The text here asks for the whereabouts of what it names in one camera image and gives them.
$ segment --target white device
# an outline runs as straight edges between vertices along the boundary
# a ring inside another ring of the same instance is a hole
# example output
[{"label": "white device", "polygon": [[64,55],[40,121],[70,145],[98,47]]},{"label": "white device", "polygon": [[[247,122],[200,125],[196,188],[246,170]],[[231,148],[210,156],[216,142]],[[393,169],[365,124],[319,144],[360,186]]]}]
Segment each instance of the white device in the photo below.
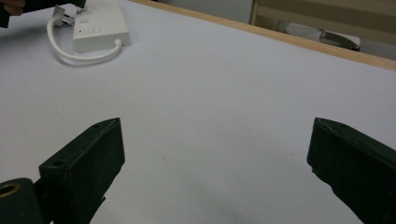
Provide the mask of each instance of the white device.
[{"label": "white device", "polygon": [[75,51],[112,49],[116,39],[119,39],[123,46],[131,45],[119,1],[88,1],[87,7],[76,15],[73,35]]}]

